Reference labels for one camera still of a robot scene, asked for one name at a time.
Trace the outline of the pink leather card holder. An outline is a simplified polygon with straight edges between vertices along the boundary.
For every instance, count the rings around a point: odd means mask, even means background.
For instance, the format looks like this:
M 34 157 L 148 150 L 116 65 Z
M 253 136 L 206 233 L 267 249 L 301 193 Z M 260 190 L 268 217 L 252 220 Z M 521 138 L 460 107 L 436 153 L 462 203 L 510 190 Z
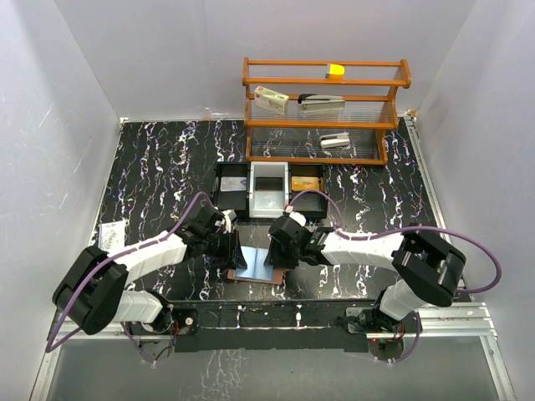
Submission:
M 283 283 L 286 270 L 275 268 L 271 263 L 267 262 L 268 249 L 242 246 L 241 251 L 246 266 L 239 265 L 234 269 L 229 269 L 227 272 L 229 280 L 273 285 L 281 285 Z

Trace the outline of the orange card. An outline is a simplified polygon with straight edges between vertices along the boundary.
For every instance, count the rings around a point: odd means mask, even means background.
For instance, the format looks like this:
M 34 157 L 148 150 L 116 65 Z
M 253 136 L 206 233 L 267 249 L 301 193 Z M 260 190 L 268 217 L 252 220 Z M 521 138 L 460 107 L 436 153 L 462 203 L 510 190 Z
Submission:
M 292 176 L 292 191 L 303 190 L 322 190 L 324 187 L 323 179 L 318 176 Z

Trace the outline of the silver VIP card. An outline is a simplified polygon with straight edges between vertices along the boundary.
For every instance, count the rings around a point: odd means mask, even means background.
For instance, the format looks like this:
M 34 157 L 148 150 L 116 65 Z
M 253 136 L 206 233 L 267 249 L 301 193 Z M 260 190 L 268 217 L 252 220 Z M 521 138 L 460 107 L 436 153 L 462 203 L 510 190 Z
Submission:
M 240 192 L 247 190 L 247 178 L 237 176 L 223 176 L 220 179 L 221 192 Z

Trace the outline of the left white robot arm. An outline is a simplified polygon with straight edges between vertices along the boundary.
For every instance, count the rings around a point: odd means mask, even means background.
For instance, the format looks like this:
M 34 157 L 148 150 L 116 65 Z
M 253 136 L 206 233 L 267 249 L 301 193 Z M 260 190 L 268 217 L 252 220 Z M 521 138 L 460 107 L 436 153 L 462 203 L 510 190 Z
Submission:
M 233 210 L 203 206 L 176 230 L 109 256 L 97 246 L 84 248 L 53 293 L 52 301 L 86 334 L 112 322 L 137 322 L 161 330 L 171 304 L 156 292 L 130 291 L 128 285 L 163 267 L 206 257 L 218 265 L 246 267 Z

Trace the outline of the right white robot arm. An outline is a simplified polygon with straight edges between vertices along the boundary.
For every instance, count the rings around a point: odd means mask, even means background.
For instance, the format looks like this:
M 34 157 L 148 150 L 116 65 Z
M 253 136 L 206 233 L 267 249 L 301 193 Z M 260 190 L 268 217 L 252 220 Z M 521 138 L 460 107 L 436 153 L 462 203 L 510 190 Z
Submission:
M 348 326 L 365 332 L 393 332 L 414 310 L 453 303 L 466 258 L 433 230 L 409 226 L 385 236 L 319 227 L 310 231 L 291 215 L 275 220 L 268 231 L 266 262 L 284 270 L 310 266 L 360 265 L 389 269 L 400 279 L 380 292 L 374 305 L 353 316 Z

